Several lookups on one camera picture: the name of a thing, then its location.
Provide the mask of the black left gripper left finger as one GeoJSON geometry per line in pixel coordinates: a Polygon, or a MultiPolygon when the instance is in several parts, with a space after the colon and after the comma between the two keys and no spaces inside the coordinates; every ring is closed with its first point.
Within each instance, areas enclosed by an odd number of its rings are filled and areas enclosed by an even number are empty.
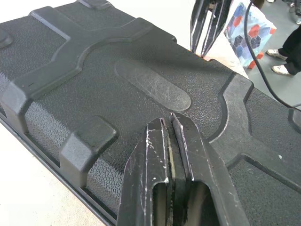
{"type": "Polygon", "coordinates": [[[150,121],[130,155],[119,203],[119,226],[172,225],[171,130],[164,118],[150,121]]]}

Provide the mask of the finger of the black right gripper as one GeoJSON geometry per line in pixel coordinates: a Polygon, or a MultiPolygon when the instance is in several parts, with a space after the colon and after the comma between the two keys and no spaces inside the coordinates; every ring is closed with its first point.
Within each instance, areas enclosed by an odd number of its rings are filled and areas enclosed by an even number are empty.
{"type": "Polygon", "coordinates": [[[195,1],[190,19],[190,50],[193,53],[197,51],[207,14],[211,11],[210,4],[210,0],[195,1]]]}
{"type": "Polygon", "coordinates": [[[204,39],[201,56],[204,57],[223,31],[230,11],[231,0],[210,0],[208,7],[211,17],[204,39]]]}

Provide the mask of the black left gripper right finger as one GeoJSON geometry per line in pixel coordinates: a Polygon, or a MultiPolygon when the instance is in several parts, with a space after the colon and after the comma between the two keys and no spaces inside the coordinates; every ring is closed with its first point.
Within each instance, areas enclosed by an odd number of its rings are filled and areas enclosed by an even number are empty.
{"type": "Polygon", "coordinates": [[[248,226],[248,218],[219,154],[190,118],[173,113],[171,123],[186,174],[185,225],[248,226]]]}

